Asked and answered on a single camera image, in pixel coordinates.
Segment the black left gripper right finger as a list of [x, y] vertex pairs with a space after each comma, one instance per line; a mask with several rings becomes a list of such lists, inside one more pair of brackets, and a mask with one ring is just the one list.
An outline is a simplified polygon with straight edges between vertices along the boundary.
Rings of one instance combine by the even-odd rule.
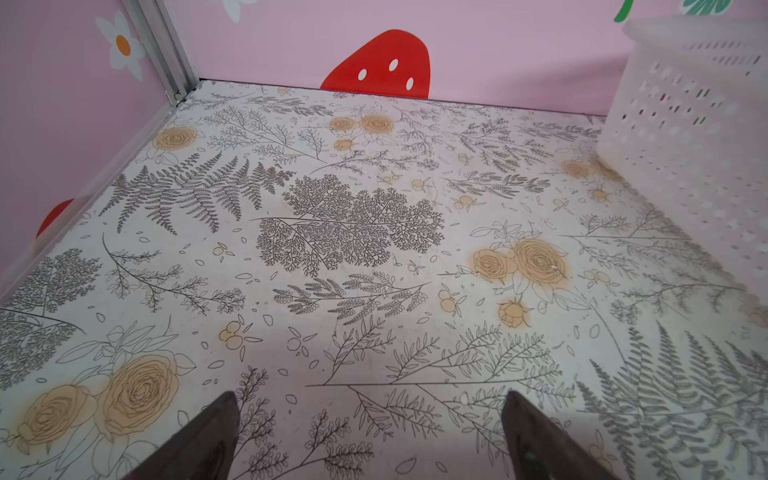
[[501, 423], [516, 479], [615, 479], [517, 391], [507, 392]]

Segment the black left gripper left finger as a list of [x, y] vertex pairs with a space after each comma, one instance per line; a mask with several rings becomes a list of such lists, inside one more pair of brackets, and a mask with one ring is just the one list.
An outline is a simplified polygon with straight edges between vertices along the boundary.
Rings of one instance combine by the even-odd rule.
[[226, 391], [125, 476], [127, 480], [227, 479], [240, 410]]

